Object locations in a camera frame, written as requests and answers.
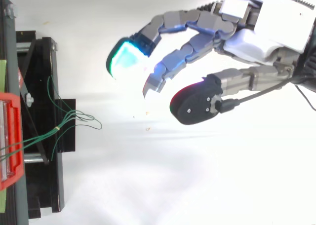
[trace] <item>red clamp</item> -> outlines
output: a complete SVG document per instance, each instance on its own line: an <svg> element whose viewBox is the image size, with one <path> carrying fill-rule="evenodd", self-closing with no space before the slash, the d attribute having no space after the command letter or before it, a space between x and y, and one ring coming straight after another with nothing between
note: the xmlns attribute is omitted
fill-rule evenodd
<svg viewBox="0 0 316 225"><path fill-rule="evenodd" d="M14 145L19 142L22 142L20 96L0 93L0 190L8 188L24 174L22 144ZM3 160L4 155L16 150L19 151Z"/></svg>

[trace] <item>bolt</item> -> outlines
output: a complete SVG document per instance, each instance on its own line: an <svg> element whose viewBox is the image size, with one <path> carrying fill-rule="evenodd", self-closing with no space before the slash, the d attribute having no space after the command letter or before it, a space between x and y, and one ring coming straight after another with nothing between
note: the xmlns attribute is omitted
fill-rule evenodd
<svg viewBox="0 0 316 225"><path fill-rule="evenodd" d="M27 93L25 95L25 102L26 102L26 105L30 108L32 106L32 103L34 102L34 98L32 98L31 94L30 93Z"/></svg>
<svg viewBox="0 0 316 225"><path fill-rule="evenodd" d="M53 51L58 51L58 43L56 43L56 42L54 42L54 43L52 43L51 44L51 49L53 50Z"/></svg>

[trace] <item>robotic hand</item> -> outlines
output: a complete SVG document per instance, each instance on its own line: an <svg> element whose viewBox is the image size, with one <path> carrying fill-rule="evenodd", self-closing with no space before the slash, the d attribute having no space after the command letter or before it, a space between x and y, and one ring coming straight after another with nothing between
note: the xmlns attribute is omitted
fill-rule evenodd
<svg viewBox="0 0 316 225"><path fill-rule="evenodd" d="M135 35L121 39L107 59L107 69L132 68L150 56L161 34L185 31L199 34L181 49L165 56L145 83L143 94L161 92L188 63L213 49L248 69L226 69L179 91L171 113L183 124L195 124L232 110L240 103L292 82L316 91L316 28L314 6L301 0L223 0L189 11L155 16ZM222 100L241 90L261 91L238 100Z"/></svg>

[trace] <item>green wire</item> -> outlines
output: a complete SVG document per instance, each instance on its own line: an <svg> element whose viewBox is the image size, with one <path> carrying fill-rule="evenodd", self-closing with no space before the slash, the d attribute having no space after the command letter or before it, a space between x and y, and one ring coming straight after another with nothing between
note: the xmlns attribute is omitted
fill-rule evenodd
<svg viewBox="0 0 316 225"><path fill-rule="evenodd" d="M54 90L55 90L57 96L58 96L59 99L69 108L69 110L70 110L69 112L66 111L66 110L64 110L64 109L62 109L61 107L59 107L59 106L52 100L52 98L51 98L51 96L50 96L50 93L49 93L49 81L50 81L50 79L52 79L53 87L54 87ZM30 147L30 146L32 146L32 145L34 145L34 144L40 142L40 141L43 141L43 140L48 139L49 137L55 135L55 134L60 130L60 128L62 128L66 123L68 123L68 122L70 122L70 121L72 121L72 120L80 120L80 121L84 121L84 122L87 122L87 121L94 121L94 120L95 120L95 121L97 121L97 122L100 124L100 128L96 128L96 127L93 127L93 126L90 126L90 125L84 125L84 124L74 125L74 126L69 127L69 128L66 129L66 130L58 137L58 139L56 140L55 146L54 146L53 151L52 151L51 160L53 160L54 152L55 152L55 149L56 149L56 147L57 147L58 141L59 141L60 138L61 138L68 130L70 130L71 128L73 128L73 127L75 127L75 126L88 126L88 127L91 127L91 128L97 129L97 130L101 130L101 129L102 129L102 127L103 127L103 126L102 126L102 123L101 123L100 121L98 121L94 116L85 114L85 113L83 113L82 111L79 111L79 110L73 110L73 109L71 109L71 108L69 107L69 105L59 96L58 91L57 91L57 88L56 88L55 83L54 83L53 76L49 76L49 77L48 77L48 80L47 80L47 93L48 93L49 99L50 99L51 102L55 105L55 107L57 107L59 110L61 110L61 111L63 111L63 112L66 113L65 116L64 116L64 118L63 118L63 120L62 120L62 122L61 122L57 127L55 127L54 129L52 129L51 131L47 132L47 133L44 134L44 135L40 135L40 136L31 138L31 139L28 139L28 140L24 140L24 141L19 142L19 143L15 143L15 144L9 145L9 146L4 147L4 148L1 148L0 150L4 150L4 149L10 148L10 147L12 147L12 146L18 145L18 144L23 144L23 143L32 141L31 143L29 143L29 144L23 146L21 149L15 150L15 151L10 152L10 153L8 153L8 154L6 154L6 155L1 155L0 158L3 158L3 159L1 159L0 162L3 161L3 160L6 160L8 157L14 155L15 153L17 153L17 152L19 152L19 151L21 151L21 150L24 150L24 149L26 149L26 148L28 148L28 147Z"/></svg>

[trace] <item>metal finger link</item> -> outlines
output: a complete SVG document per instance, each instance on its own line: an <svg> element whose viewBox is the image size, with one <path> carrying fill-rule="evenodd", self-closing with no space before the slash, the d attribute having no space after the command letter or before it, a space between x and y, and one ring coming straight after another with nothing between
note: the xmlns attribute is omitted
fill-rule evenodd
<svg viewBox="0 0 316 225"><path fill-rule="evenodd" d="M200 11L170 11L155 16L152 21L141 30L141 34L157 44L161 40L160 34L184 31L187 27L206 34L218 33L226 40L236 31L239 19L229 16Z"/></svg>
<svg viewBox="0 0 316 225"><path fill-rule="evenodd" d="M192 63L213 49L214 35L197 34L184 44L180 50L175 50L165 56L154 69L154 73L150 74L144 89L144 96L149 89L161 92L167 79L173 79L187 63Z"/></svg>
<svg viewBox="0 0 316 225"><path fill-rule="evenodd" d="M274 66L226 69L214 75L222 82L222 96L234 95L242 90L262 91L290 77L288 71L280 71Z"/></svg>

